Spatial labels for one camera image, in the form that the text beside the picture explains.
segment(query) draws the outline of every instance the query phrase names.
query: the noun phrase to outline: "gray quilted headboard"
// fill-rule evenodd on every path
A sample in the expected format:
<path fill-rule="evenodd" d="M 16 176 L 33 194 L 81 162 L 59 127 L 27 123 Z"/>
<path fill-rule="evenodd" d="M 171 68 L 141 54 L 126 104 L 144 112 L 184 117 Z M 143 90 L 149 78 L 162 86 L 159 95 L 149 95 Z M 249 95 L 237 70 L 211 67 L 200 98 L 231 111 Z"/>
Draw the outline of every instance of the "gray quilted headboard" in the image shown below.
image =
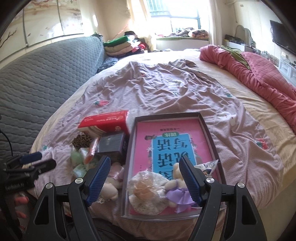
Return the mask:
<path fill-rule="evenodd" d="M 103 40 L 97 35 L 45 45 L 0 69 L 0 129 L 14 154 L 30 151 L 49 117 L 103 61 Z M 9 144 L 0 134 L 0 160 L 9 155 Z"/>

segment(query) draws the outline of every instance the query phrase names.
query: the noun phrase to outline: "purple ribbon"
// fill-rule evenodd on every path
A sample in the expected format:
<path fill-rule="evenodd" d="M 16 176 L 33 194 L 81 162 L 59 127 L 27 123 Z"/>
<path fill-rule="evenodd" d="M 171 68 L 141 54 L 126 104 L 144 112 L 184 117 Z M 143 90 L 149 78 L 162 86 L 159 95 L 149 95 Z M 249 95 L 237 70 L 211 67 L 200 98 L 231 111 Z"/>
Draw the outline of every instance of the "purple ribbon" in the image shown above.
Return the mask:
<path fill-rule="evenodd" d="M 170 201 L 178 204 L 176 213 L 183 212 L 195 204 L 187 188 L 174 188 L 169 190 L 166 194 L 166 197 Z"/>

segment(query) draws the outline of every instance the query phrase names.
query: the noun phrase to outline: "red finger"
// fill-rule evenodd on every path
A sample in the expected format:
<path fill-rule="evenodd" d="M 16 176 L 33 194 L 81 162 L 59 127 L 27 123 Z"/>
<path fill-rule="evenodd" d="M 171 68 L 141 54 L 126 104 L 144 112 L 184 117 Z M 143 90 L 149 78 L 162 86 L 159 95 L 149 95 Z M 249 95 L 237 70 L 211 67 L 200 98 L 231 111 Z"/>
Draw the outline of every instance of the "red finger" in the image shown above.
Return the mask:
<path fill-rule="evenodd" d="M 18 210 L 16 210 L 15 212 L 17 213 L 18 218 L 27 218 L 27 216 L 24 213 L 22 213 L 22 212 L 20 212 Z"/>
<path fill-rule="evenodd" d="M 15 205 L 16 206 L 24 205 L 24 204 L 27 204 L 28 202 L 29 202 L 28 197 L 16 197 L 15 198 Z"/>

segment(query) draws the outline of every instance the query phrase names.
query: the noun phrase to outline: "rolled pink comforter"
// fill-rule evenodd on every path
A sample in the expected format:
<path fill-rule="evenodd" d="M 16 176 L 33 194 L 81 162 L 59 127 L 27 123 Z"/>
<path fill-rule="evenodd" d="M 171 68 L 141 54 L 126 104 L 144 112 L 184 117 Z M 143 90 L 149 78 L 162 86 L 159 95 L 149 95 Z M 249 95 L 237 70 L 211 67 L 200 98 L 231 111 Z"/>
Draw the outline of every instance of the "rolled pink comforter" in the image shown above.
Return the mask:
<path fill-rule="evenodd" d="M 242 55 L 252 71 L 215 45 L 200 49 L 200 60 L 216 64 L 233 74 L 245 86 L 271 103 L 296 133 L 296 89 L 287 83 L 267 59 L 250 52 L 243 52 Z"/>

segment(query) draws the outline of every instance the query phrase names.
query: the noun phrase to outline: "green label on book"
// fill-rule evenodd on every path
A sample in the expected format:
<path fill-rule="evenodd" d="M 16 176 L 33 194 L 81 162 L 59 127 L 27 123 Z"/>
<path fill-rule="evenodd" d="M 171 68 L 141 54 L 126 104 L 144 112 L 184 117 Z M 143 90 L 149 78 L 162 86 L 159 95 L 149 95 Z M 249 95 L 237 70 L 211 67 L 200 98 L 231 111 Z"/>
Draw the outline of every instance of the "green label on book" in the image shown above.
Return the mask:
<path fill-rule="evenodd" d="M 163 133 L 163 137 L 165 137 L 165 138 L 168 138 L 168 137 L 177 137 L 178 135 L 179 135 L 179 133 L 176 132 L 176 131 Z"/>

